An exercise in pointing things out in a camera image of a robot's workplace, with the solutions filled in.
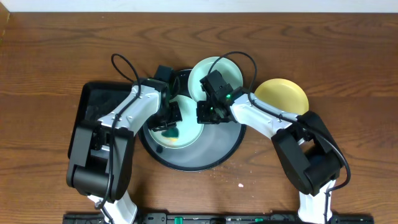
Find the green yellow sponge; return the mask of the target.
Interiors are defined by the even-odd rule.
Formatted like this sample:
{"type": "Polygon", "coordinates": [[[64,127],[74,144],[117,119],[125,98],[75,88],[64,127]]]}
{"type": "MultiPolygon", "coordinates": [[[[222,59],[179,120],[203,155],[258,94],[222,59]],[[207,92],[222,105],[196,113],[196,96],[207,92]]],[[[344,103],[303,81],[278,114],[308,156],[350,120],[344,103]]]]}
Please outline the green yellow sponge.
{"type": "Polygon", "coordinates": [[[175,142],[179,138],[179,130],[177,127],[173,127],[161,132],[161,136],[166,138],[168,141],[175,142]]]}

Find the yellow plate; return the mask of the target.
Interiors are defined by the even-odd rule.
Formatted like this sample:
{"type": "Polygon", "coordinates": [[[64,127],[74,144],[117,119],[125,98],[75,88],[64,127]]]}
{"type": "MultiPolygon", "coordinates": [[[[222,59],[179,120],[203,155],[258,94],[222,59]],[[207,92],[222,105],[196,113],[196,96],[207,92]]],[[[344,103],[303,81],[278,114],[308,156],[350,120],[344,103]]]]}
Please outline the yellow plate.
{"type": "Polygon", "coordinates": [[[261,101],[289,113],[304,114],[309,110],[305,92],[287,79],[267,80],[256,88],[254,94],[261,101]]]}

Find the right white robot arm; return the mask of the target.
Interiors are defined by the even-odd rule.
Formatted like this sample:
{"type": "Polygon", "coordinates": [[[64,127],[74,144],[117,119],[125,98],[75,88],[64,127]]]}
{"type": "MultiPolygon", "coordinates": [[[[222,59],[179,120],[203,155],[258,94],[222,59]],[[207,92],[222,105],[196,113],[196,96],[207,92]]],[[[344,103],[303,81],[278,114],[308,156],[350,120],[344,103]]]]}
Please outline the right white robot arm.
{"type": "Polygon", "coordinates": [[[285,175],[299,191],[301,221],[331,220],[331,193],[346,186],[351,177],[336,184],[341,168],[349,165],[319,115],[312,111],[303,115],[288,113],[244,88],[210,91],[197,105],[199,123],[234,121],[269,138],[285,175]]]}

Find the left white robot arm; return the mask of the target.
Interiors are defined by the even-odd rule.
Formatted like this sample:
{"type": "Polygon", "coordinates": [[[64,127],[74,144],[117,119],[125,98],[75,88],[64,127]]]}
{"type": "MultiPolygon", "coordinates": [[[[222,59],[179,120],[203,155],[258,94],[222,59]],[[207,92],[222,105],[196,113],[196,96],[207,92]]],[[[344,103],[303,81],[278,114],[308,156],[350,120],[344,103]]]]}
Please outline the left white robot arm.
{"type": "Polygon", "coordinates": [[[165,81],[84,84],[68,149],[67,185],[92,200],[106,222],[134,223],[137,206],[127,192],[134,138],[144,124],[163,131],[181,119],[165,81]]]}

